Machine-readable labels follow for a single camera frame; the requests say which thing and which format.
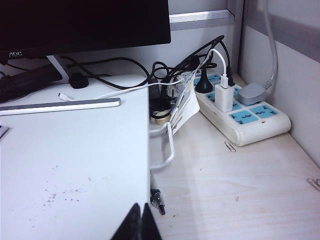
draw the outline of metal frame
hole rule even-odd
[[[232,25],[235,17],[227,9],[169,15],[170,30],[199,29]]]

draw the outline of desk surface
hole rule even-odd
[[[113,91],[92,80],[84,89],[55,85],[6,105]],[[134,203],[149,202],[148,90],[119,97],[119,107],[1,117],[11,128],[0,142],[1,239],[107,240]]]
[[[306,181],[320,169],[289,133],[230,152],[198,112],[173,138],[175,158],[154,172],[163,240],[320,239],[320,192]]]

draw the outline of wooden desk surface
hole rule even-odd
[[[320,169],[291,135],[236,152],[225,141],[200,112],[174,135],[175,158],[153,172],[163,240],[319,240],[320,192],[306,179]]]

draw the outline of computer monitor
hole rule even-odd
[[[2,0],[0,63],[171,41],[168,0]]]

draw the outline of white power strip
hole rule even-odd
[[[243,105],[237,101],[240,86],[234,85],[233,109],[221,112],[215,105],[215,88],[220,75],[208,70],[208,79],[213,85],[210,93],[196,92],[200,112],[215,125],[232,143],[241,147],[279,134],[291,128],[289,117],[265,101]],[[197,74],[194,85],[200,80]]]

